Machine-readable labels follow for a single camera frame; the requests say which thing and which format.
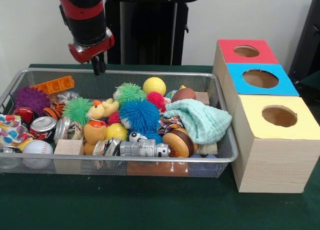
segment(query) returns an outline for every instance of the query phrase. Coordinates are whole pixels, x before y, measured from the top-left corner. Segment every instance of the pink spiky ball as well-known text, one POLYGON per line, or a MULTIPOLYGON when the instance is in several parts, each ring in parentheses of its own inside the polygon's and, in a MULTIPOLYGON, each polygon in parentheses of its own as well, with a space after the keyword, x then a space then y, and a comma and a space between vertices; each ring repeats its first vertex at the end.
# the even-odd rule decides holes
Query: pink spiky ball
POLYGON ((116 123, 121 123, 118 111, 110 115, 108 118, 108 124, 116 124, 116 123))
POLYGON ((154 104, 160 112, 166 111, 165 100, 164 100, 164 97, 160 93, 151 92, 146 96, 146 99, 147 99, 147 101, 154 104))

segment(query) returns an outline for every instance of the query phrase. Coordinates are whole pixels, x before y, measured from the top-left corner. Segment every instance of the metal basket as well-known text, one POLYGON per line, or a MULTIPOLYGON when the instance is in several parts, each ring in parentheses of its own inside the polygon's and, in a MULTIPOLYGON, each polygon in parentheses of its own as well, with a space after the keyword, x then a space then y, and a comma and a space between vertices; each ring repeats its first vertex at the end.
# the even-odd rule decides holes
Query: metal basket
MULTIPOLYGON (((194 91, 207 92, 210 106, 227 110, 219 81, 212 74, 107 71, 95 76, 92 70, 29 68, 20 71, 0 98, 0 112, 10 114, 14 109, 16 90, 42 82, 71 75, 75 81, 74 91, 88 99, 107 99, 115 88, 124 82, 142 86, 152 76, 160 77, 167 90, 179 89, 181 85, 194 91)), ((228 163, 238 156, 238 148, 232 126, 218 142, 216 159, 150 158, 150 157, 104 157, 75 155, 41 155, 0 153, 0 172, 24 174, 80 174, 80 175, 143 175, 218 178, 228 163), (45 162, 40 169, 27 167, 25 161, 45 162)))

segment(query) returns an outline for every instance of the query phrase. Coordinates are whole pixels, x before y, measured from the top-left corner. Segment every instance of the tiger striped toy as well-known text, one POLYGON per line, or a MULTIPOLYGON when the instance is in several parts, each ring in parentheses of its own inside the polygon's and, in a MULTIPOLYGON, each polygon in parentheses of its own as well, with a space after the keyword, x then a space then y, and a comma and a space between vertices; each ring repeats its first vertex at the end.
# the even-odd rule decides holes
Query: tiger striped toy
POLYGON ((45 115, 49 116, 49 117, 53 117, 56 120, 59 120, 62 117, 62 113, 64 110, 66 104, 64 103, 59 103, 57 101, 53 101, 52 102, 52 106, 51 108, 44 108, 43 112, 45 115))

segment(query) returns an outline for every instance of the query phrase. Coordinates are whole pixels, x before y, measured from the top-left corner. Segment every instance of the black stand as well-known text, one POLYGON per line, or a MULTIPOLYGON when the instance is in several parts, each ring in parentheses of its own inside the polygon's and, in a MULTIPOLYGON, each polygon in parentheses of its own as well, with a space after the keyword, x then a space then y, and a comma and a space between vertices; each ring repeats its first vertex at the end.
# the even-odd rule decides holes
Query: black stand
POLYGON ((320 91, 307 84, 307 77, 317 71, 320 71, 320 0, 312 0, 289 77, 320 124, 320 91))
POLYGON ((181 65, 191 1, 106 0, 106 24, 115 37, 108 63, 181 65))
POLYGON ((320 0, 312 0, 289 77, 294 82, 301 81, 318 70, 320 70, 320 0))

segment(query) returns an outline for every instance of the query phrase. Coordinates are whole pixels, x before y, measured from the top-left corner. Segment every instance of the light blue cloth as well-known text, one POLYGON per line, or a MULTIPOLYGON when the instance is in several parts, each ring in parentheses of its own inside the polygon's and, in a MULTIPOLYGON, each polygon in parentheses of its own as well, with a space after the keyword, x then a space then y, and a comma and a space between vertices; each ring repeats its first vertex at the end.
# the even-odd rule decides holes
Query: light blue cloth
POLYGON ((164 116, 179 116, 191 140, 196 144, 214 144, 226 133, 232 116, 228 112, 206 106, 194 99, 167 104, 164 116))

